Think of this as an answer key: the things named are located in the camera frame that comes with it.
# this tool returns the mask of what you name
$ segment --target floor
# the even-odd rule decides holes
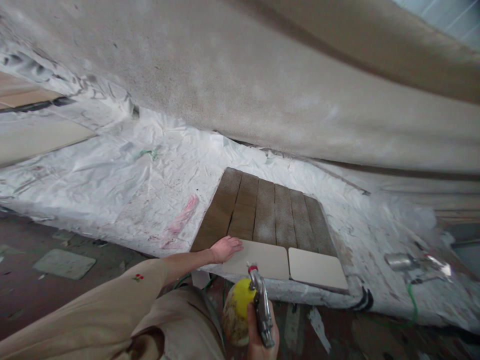
[[[0,340],[147,258],[79,235],[68,240],[53,238],[56,232],[56,228],[29,218],[0,213]],[[52,249],[95,258],[96,263],[80,280],[33,269],[33,264]],[[223,293],[226,297],[231,285],[217,277],[205,290],[219,315]],[[455,336],[432,328],[387,328],[358,312],[315,308],[320,321],[309,319],[313,306],[274,303],[280,330],[279,359],[471,359]],[[385,316],[369,316],[377,322],[395,324]],[[226,344],[226,351],[229,360],[246,359],[245,347]]]

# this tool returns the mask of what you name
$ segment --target white tile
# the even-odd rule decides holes
[[[257,263],[258,272],[266,279],[288,280],[289,259],[282,246],[242,240],[243,250],[222,265],[223,271],[231,274],[249,275],[247,262]]]
[[[348,290],[338,258],[292,247],[288,249],[288,258],[293,280],[332,290]]]

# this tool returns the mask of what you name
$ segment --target white board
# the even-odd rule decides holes
[[[0,167],[48,153],[96,134],[73,121],[39,124],[0,135]]]
[[[295,281],[328,289],[348,290],[340,260],[334,256],[290,247],[290,274]]]
[[[282,246],[242,240],[243,250],[222,265],[226,273],[249,275],[247,262],[257,263],[258,272],[266,279],[288,280],[290,278],[287,250]]]

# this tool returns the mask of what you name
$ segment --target wooden slat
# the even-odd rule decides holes
[[[258,190],[259,178],[244,172],[241,177],[240,188],[238,189],[238,196],[236,197],[236,202],[238,204],[243,204],[255,208],[257,206]]]
[[[310,225],[309,211],[305,203],[303,192],[290,189],[291,213],[295,228],[298,248],[310,252],[317,252],[315,237]]]
[[[275,231],[275,184],[262,179],[258,181],[253,241],[270,245],[277,244]]]
[[[225,169],[211,205],[203,217],[200,229],[191,246],[191,252],[209,249],[219,239],[227,235],[241,179],[241,171],[231,167]]]
[[[241,203],[235,204],[228,235],[251,241],[254,233],[255,208]]]
[[[338,258],[321,205],[314,198],[306,195],[304,195],[304,198],[310,217],[311,229],[315,237],[316,250],[314,252]]]
[[[275,232],[278,246],[297,248],[290,191],[278,184],[275,184]]]

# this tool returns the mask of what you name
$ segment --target paint booth wall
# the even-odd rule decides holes
[[[227,0],[5,0],[0,31],[232,139],[354,164],[480,172],[480,107],[348,65],[251,10]]]

